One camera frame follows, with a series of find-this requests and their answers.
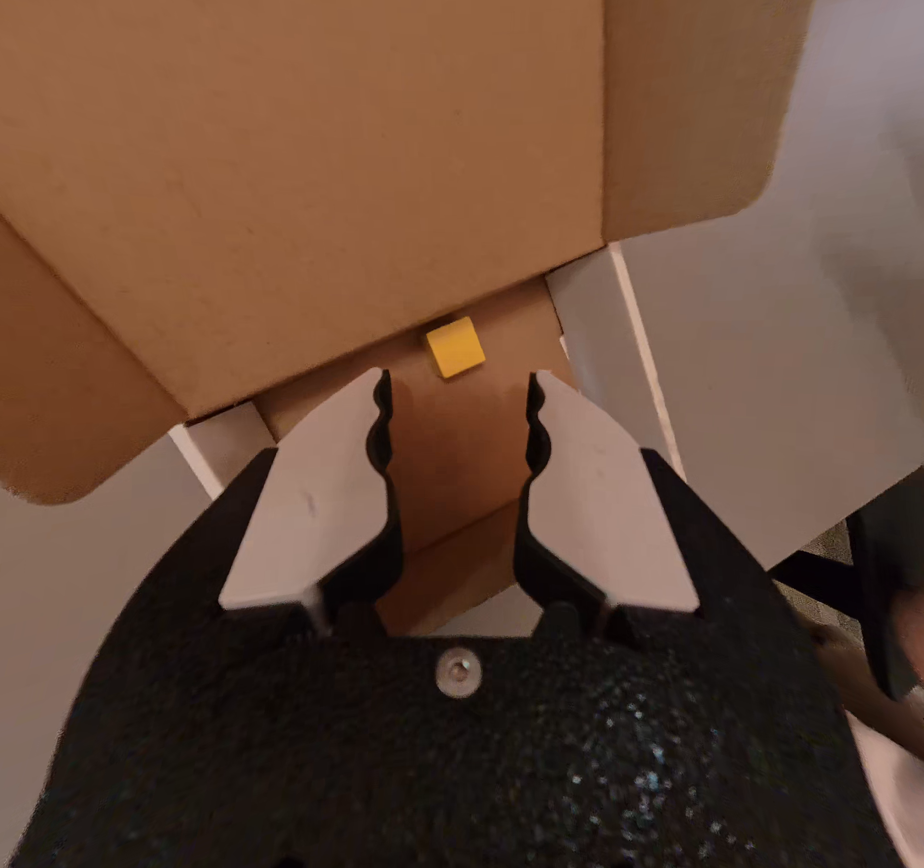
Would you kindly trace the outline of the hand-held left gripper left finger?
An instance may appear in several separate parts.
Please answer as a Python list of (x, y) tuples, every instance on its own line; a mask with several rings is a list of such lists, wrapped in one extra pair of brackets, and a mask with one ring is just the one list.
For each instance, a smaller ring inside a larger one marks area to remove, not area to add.
[(283, 438), (218, 597), (225, 612), (293, 606), (337, 616), (398, 583), (393, 417), (390, 372), (371, 368)]

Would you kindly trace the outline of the yellow cube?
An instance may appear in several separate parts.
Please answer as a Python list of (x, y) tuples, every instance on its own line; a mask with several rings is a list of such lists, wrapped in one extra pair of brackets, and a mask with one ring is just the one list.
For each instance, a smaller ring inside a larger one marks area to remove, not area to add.
[(434, 368), (443, 380), (461, 376), (485, 363), (486, 355), (469, 316), (441, 324), (424, 335)]

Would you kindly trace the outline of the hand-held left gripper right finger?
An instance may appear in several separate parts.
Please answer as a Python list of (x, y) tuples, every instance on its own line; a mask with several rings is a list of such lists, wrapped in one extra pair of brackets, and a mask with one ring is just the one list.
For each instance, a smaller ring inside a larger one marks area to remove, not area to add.
[(514, 576), (548, 608), (693, 612), (699, 597), (637, 441), (552, 373), (529, 377), (528, 477), (518, 503)]

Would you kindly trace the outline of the white cardboard mailer box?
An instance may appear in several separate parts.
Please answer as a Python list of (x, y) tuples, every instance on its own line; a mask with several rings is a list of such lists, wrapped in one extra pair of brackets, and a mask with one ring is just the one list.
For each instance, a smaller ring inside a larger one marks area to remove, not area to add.
[[(512, 553), (542, 279), (770, 179), (814, 0), (2, 0), (2, 487), (390, 368), (393, 633)], [(451, 380), (424, 335), (469, 316)]]

